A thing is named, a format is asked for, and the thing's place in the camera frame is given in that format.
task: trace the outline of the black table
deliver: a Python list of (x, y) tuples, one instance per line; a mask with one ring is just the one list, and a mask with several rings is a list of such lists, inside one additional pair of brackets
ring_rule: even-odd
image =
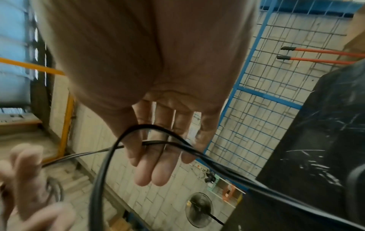
[[(346, 179), (365, 164), (365, 61), (318, 81), (257, 180), (269, 188), (350, 220)], [(357, 182), (364, 192), (365, 174)], [(365, 199), (358, 198), (361, 218)], [(248, 193), (226, 230), (344, 230), (257, 193)]]

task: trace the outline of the cardboard box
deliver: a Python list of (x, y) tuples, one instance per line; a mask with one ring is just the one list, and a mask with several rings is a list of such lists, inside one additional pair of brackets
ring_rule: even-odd
[(352, 52), (365, 52), (365, 5), (354, 14), (344, 44)]

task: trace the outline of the standing fan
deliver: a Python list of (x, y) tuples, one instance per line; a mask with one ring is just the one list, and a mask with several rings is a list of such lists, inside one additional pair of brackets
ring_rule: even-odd
[(213, 213), (213, 204), (204, 193), (194, 193), (186, 203), (185, 213), (190, 224), (197, 228), (204, 228), (212, 221), (212, 218), (219, 224), (224, 225)]

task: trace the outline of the hand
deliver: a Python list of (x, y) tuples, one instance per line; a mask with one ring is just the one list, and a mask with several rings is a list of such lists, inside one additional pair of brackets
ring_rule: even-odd
[[(201, 127), (194, 146), (213, 138), (222, 106), (237, 79), (256, 21), (256, 0), (33, 0), (41, 34), (70, 79), (76, 99), (116, 136), (152, 123), (186, 138), (194, 112)], [(135, 182), (162, 186), (180, 150), (144, 148), (147, 132), (123, 140)], [(167, 136), (150, 132), (151, 140)], [(182, 162), (194, 157), (183, 153)]]
[(42, 152), (41, 146), (21, 144), (12, 149), (9, 161), (0, 161), (2, 220), (6, 225), (16, 206), (24, 221), (21, 231), (48, 228), (49, 231), (67, 231), (73, 225), (76, 214), (70, 205), (55, 203), (46, 190), (46, 178), (41, 169)]

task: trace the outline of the black surface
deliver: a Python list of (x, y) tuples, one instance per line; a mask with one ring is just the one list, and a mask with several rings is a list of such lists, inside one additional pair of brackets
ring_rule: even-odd
[[(365, 164), (365, 61), (320, 78), (257, 177), (269, 188), (349, 220), (346, 179)], [(364, 177), (359, 192), (364, 191)], [(360, 210), (365, 200), (359, 199)], [(344, 230), (249, 193), (222, 230)]]

